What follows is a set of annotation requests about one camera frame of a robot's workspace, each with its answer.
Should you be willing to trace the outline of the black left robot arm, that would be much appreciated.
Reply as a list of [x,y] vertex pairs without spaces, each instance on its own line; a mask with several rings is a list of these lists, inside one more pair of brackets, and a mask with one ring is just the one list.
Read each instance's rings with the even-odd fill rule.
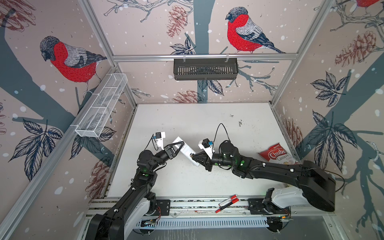
[[91,219],[85,239],[126,240],[139,220],[156,210],[156,194],[151,192],[158,176],[155,169],[175,158],[184,144],[169,144],[155,155],[150,150],[142,151],[129,190],[111,209]]

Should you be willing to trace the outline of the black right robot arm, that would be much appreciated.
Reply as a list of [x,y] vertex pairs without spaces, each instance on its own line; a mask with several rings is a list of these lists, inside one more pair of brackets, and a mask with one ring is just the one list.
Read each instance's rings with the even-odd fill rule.
[[213,147],[202,144],[202,152],[191,158],[211,171],[213,166],[230,167],[242,179],[267,179],[287,184],[281,189],[270,188],[263,199],[265,211],[271,213],[289,206],[312,205],[324,211],[335,211],[336,181],[313,162],[283,165],[242,156],[237,147],[226,140],[214,153]]

